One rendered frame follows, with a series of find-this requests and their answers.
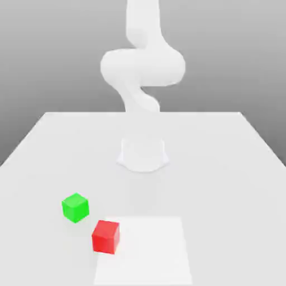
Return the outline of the small green cube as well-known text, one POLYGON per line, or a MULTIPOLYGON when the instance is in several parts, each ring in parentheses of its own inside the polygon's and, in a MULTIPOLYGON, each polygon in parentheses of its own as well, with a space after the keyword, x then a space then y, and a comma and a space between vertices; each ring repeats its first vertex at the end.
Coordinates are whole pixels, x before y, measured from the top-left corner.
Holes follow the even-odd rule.
POLYGON ((89 215, 89 202, 80 195, 74 193, 61 201, 63 215, 73 223, 77 223, 89 215))

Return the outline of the small red cube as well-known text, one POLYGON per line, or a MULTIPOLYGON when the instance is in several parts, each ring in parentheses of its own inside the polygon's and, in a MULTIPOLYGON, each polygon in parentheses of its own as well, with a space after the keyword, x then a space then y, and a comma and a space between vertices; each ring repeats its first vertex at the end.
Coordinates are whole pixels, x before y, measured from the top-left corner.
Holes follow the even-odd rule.
POLYGON ((99 220, 92 233, 93 251, 115 254, 120 241, 120 224, 118 222, 99 220))

